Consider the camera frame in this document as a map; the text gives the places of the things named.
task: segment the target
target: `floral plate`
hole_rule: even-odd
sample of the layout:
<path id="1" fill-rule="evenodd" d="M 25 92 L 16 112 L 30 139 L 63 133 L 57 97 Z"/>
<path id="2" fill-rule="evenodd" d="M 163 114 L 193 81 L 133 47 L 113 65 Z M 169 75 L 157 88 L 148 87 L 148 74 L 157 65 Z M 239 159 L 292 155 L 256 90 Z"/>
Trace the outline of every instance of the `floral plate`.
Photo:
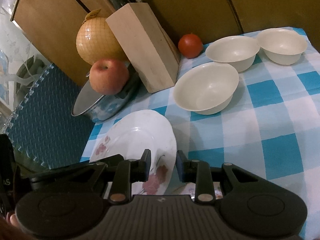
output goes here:
<path id="1" fill-rule="evenodd" d="M 170 122 L 153 110 L 128 114 L 97 143 L 90 161 L 121 154 L 125 160 L 140 159 L 144 149 L 151 150 L 147 182 L 132 184 L 132 194 L 163 195 L 176 161 L 177 142 Z"/>

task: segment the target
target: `yellow tag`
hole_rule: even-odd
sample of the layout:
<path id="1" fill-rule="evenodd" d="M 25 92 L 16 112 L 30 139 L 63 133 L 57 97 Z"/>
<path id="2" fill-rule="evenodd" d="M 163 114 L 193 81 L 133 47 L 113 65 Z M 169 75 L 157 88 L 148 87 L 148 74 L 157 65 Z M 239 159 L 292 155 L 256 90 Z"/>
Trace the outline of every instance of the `yellow tag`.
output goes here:
<path id="1" fill-rule="evenodd" d="M 84 21 L 82 24 L 84 24 L 87 20 L 90 20 L 90 19 L 97 17 L 97 15 L 99 14 L 100 11 L 101 11 L 101 9 L 98 9 L 98 10 L 94 10 L 94 11 L 88 13 L 86 15 L 86 17 L 84 18 Z"/>

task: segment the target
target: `tablecloth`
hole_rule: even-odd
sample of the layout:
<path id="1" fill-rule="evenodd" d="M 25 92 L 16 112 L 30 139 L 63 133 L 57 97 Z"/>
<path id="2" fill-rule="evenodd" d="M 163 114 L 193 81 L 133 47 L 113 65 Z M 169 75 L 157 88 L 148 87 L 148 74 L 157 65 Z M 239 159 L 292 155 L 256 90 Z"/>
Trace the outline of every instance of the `tablecloth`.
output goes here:
<path id="1" fill-rule="evenodd" d="M 122 117 L 153 109 L 170 121 L 177 147 L 189 159 L 216 167 L 231 162 L 298 194 L 308 207 L 300 235 L 304 239 L 319 237 L 320 54 L 302 29 L 286 29 L 295 30 L 308 42 L 300 60 L 282 66 L 260 50 L 253 65 L 239 74 L 233 98 L 221 112 L 199 115 L 185 111 L 174 103 L 173 88 L 150 95 L 142 86 L 125 109 L 95 125 L 81 160 L 89 159 L 97 141 Z M 244 35 L 255 37 L 258 33 Z M 210 61 L 204 51 L 194 59 L 182 58 L 178 77 Z M 175 171 L 167 193 L 178 186 Z"/>

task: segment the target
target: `apple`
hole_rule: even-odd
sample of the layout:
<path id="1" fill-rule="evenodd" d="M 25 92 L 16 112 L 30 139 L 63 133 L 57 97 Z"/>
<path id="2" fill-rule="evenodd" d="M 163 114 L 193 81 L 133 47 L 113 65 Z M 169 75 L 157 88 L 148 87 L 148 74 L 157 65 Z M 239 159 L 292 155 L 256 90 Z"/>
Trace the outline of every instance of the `apple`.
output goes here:
<path id="1" fill-rule="evenodd" d="M 103 95 L 119 93 L 128 79 L 127 67 L 117 59 L 99 59 L 90 69 L 90 85 L 93 90 Z"/>

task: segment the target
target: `wooden knife block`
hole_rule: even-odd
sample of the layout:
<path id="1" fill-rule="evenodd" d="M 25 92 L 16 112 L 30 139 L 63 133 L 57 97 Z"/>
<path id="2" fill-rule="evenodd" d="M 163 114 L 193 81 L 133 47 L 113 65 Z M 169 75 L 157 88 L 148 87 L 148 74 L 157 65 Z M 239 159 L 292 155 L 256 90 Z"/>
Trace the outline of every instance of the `wooden knife block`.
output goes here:
<path id="1" fill-rule="evenodd" d="M 173 87 L 180 53 L 147 3 L 129 3 L 107 23 L 149 93 Z"/>

